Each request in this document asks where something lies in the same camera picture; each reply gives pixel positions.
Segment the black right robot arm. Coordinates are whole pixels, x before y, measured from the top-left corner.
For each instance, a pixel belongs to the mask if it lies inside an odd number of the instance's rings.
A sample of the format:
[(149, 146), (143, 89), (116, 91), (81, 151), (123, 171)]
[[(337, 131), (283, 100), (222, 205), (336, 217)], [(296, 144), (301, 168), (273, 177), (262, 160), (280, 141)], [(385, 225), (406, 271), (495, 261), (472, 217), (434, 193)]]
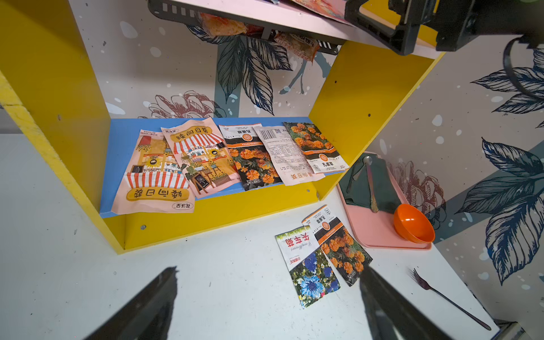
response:
[(513, 36), (502, 58), (507, 79), (523, 95), (543, 99), (521, 83), (511, 61), (515, 43), (533, 50), (543, 44), (542, 1), (389, 1), (389, 10), (400, 17), (395, 28), (362, 14), (362, 5), (363, 1), (347, 1), (344, 18), (402, 56), (415, 51), (422, 26), (437, 32), (439, 52), (455, 52), (481, 35)]

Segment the striped shop seed bag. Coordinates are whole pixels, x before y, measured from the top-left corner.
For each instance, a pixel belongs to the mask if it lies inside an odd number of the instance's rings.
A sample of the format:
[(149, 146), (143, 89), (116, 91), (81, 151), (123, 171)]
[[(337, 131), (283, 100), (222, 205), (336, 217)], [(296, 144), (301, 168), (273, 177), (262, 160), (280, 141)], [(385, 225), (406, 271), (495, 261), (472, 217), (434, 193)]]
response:
[(347, 2), (344, 0), (292, 0), (292, 2), (319, 16), (348, 24), (345, 20)]

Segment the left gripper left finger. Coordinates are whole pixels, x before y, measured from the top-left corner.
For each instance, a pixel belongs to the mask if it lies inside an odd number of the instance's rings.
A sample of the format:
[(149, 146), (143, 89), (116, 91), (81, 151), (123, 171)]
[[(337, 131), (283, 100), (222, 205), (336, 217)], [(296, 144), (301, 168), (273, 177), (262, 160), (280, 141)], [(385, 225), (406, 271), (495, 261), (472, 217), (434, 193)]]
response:
[(177, 297), (177, 268), (164, 269), (88, 339), (167, 339)]

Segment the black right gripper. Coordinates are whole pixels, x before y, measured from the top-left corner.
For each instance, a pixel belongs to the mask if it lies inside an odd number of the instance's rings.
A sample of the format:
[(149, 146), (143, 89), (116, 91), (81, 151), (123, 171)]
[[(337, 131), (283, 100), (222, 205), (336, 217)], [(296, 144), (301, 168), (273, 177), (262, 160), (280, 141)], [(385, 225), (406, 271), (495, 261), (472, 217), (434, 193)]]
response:
[(366, 1), (347, 1), (344, 18), (367, 32), (398, 55), (411, 55), (421, 26), (437, 32), (436, 49), (455, 52), (475, 38), (472, 32), (476, 14), (475, 1), (389, 1), (389, 9), (400, 15), (395, 28), (361, 13)]

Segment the blue flower seed bag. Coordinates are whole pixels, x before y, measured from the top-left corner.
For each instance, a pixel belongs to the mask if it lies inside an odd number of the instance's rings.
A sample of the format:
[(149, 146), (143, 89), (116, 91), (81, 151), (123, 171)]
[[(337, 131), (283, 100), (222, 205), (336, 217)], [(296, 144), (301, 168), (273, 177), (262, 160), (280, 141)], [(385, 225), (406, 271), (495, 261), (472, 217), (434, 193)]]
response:
[(340, 289), (340, 282), (309, 226), (276, 235), (275, 239), (303, 308)]

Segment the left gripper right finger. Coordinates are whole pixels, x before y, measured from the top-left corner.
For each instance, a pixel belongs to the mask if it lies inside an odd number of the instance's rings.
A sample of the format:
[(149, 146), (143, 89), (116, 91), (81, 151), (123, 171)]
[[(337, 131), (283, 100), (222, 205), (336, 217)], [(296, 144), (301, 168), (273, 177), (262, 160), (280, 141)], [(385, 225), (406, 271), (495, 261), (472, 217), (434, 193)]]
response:
[(373, 339), (450, 339), (371, 267), (359, 287)]

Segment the orange marigold seed bag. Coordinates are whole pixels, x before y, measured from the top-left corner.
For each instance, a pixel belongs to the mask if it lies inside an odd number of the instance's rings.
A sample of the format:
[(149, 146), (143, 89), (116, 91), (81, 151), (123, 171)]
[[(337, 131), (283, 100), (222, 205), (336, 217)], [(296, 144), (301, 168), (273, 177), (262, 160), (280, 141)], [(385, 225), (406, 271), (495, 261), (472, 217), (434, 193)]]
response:
[(302, 220), (310, 226), (320, 249), (349, 286), (353, 286), (373, 258), (356, 241), (337, 214), (327, 205)]

